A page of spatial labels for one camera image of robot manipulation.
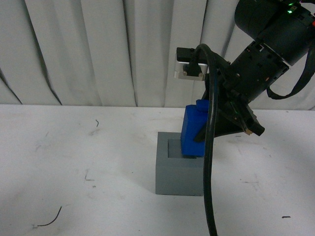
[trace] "white backdrop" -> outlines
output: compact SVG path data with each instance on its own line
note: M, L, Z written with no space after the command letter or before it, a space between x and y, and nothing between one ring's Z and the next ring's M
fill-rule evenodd
M234 24L237 0L1 0L0 103L184 107L202 82L173 78L176 47L200 42L233 61L252 42ZM315 8L305 4L312 13ZM305 58L272 88L291 92ZM315 80L259 109L315 108Z

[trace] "white table surface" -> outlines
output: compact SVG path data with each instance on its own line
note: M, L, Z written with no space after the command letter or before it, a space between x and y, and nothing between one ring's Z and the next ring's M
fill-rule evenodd
M315 112L255 114L266 128L261 137L215 139L218 233L315 235ZM183 115L0 105L0 235L208 235L203 197L155 194L158 132L180 132ZM60 206L54 223L33 228L52 221Z

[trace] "gray box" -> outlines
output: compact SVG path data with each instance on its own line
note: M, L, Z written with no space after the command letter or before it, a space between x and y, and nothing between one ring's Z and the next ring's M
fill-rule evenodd
M158 133L156 194L203 196L203 157L182 155L181 133Z

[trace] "blue object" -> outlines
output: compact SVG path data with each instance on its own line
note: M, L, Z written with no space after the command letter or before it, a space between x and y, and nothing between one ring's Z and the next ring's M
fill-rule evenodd
M207 122L208 108L209 100L197 100L196 105L186 106L181 134L183 155L204 156L205 142L198 143L193 139Z

